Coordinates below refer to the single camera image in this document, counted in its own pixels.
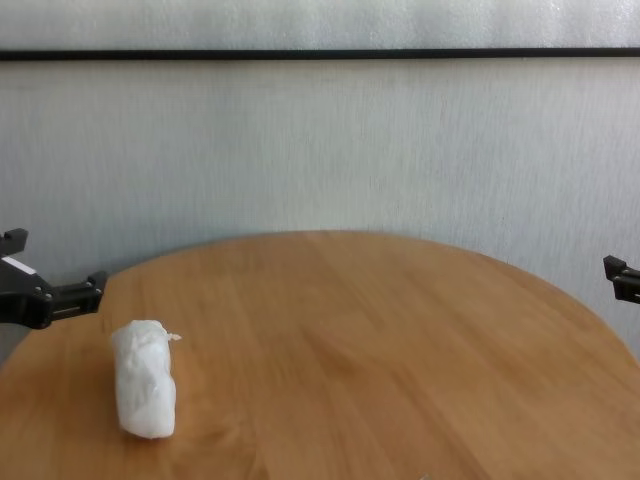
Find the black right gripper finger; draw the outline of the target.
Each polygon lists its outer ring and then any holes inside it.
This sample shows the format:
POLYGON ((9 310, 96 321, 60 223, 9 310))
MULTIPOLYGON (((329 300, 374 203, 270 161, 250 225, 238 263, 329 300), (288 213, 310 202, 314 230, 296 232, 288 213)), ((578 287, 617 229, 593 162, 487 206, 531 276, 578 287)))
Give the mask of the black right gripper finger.
POLYGON ((615 298, 629 303, 639 303, 640 272, 612 255, 603 258, 603 266, 606 279, 613 285, 615 298))

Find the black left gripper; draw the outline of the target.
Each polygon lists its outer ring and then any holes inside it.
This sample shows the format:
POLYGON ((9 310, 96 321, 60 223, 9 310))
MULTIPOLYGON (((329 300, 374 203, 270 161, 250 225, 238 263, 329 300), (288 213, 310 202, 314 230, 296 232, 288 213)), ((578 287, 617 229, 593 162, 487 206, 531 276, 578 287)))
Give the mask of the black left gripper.
POLYGON ((9 257, 24 251, 28 231, 17 228, 0 237, 1 323, 29 329, 47 328, 52 321, 96 313, 108 274, 98 271, 84 281, 54 287, 37 271, 9 257))

